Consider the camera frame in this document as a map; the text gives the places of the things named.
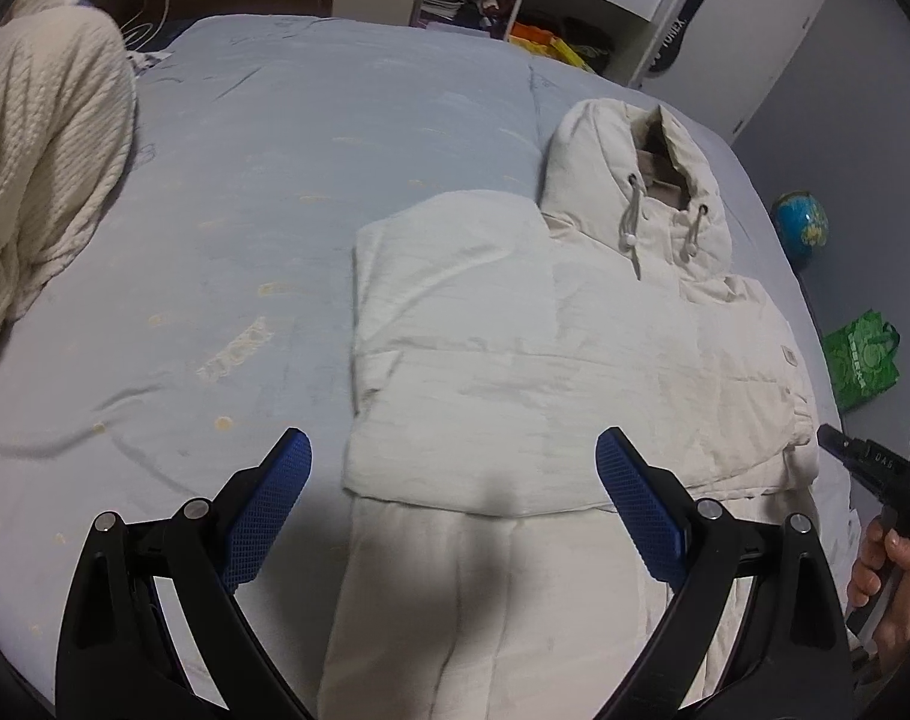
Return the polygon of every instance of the white puffer jacket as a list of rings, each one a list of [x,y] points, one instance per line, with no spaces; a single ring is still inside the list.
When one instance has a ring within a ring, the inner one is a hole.
[[[687,210],[637,179],[650,127],[687,182]],[[666,109],[618,100],[565,116],[540,210],[460,191],[367,226],[346,486],[497,517],[605,506],[594,445],[613,425],[696,495],[812,483],[802,355],[730,258],[692,137]]]

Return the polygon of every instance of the cable knit texture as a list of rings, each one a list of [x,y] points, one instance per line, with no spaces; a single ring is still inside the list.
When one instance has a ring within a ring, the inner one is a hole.
[[[0,27],[0,331],[91,239],[131,145],[122,36],[79,0],[16,0]]]

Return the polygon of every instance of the bedding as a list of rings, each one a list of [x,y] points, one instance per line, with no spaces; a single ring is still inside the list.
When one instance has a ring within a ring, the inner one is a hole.
[[[84,248],[131,145],[118,28],[79,0],[15,0],[0,26],[0,333]]]
[[[654,103],[495,41],[346,20],[218,17],[170,50],[137,80],[134,157],[117,200],[2,351],[0,645],[52,696],[61,610],[95,515],[170,517],[295,425],[312,440],[312,477],[236,598],[312,704],[352,515],[341,475],[357,231],[442,191],[535,199],[544,147],[572,105]],[[679,120],[718,180],[732,270],[771,295],[821,418],[837,423],[764,206],[732,151]],[[820,454],[818,464],[813,495],[841,584],[857,537],[849,482],[837,461]],[[163,589],[166,608],[172,597]],[[216,698],[183,620],[169,621],[190,679]]]

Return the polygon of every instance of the bed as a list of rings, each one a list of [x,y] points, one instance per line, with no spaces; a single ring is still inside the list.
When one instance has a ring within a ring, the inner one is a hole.
[[[312,478],[236,597],[311,703],[348,545],[356,231],[441,191],[535,197],[543,148],[573,103],[653,101],[499,42],[348,20],[218,17],[170,51],[138,79],[130,167],[97,234],[0,357],[0,647],[52,697],[93,517],[170,517],[295,425],[312,440]],[[837,425],[759,196],[721,138],[685,121],[722,188],[734,270],[788,319],[820,418]],[[858,523],[844,469],[819,464],[813,495],[841,589]],[[197,692],[217,698],[185,624],[169,620]]]

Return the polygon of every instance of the metal screw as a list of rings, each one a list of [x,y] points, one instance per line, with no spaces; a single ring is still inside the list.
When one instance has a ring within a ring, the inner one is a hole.
[[[722,517],[722,512],[725,511],[725,509],[722,509],[722,504],[718,501],[713,501],[711,498],[703,498],[698,502],[695,509],[706,519],[718,519]]]
[[[95,530],[101,531],[110,531],[115,527],[115,523],[118,521],[118,517],[115,517],[114,512],[102,512],[95,517]]]
[[[798,533],[808,533],[812,529],[812,521],[804,514],[792,514],[788,518],[788,524]]]
[[[185,508],[182,509],[182,513],[188,519],[202,519],[205,514],[208,514],[208,501],[204,498],[196,498],[193,501],[189,501],[185,504]]]

